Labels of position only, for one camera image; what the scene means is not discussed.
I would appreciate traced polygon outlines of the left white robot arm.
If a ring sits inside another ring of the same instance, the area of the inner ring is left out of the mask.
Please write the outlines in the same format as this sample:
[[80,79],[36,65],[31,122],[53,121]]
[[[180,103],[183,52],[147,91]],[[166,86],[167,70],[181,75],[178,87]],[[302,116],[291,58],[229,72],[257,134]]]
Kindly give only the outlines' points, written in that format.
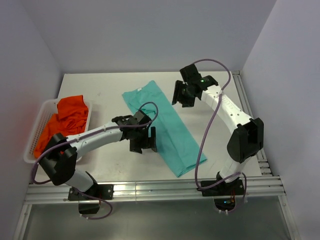
[[90,173],[76,169],[79,158],[102,146],[129,140],[129,150],[142,154],[143,150],[157,152],[156,128],[150,124],[117,124],[108,122],[87,132],[63,136],[54,135],[45,151],[40,155],[38,164],[55,186],[66,184],[79,190],[86,200],[98,193],[97,181]]

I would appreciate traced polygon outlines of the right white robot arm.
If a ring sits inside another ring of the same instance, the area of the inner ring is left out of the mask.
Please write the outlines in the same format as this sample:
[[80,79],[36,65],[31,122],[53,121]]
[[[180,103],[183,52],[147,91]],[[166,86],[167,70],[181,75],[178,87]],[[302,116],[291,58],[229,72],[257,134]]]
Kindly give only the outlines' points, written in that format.
[[216,183],[217,191],[227,195],[233,190],[233,181],[243,172],[249,159],[263,148],[264,123],[260,118],[254,119],[241,110],[210,76],[189,83],[181,80],[175,82],[173,105],[180,103],[184,108],[193,107],[196,98],[214,110],[202,137],[198,155],[202,154],[210,126],[216,116],[220,117],[231,134],[226,146],[229,157],[218,172],[222,179]]

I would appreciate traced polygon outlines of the teal t-shirt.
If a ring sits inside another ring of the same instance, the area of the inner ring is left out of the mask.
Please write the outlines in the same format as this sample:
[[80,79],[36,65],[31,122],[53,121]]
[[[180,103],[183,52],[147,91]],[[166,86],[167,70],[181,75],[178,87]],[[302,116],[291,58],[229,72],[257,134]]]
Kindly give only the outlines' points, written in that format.
[[158,153],[176,177],[193,170],[200,147],[156,82],[124,92],[122,97],[132,113],[142,107],[151,119],[158,107],[158,116],[152,123]]

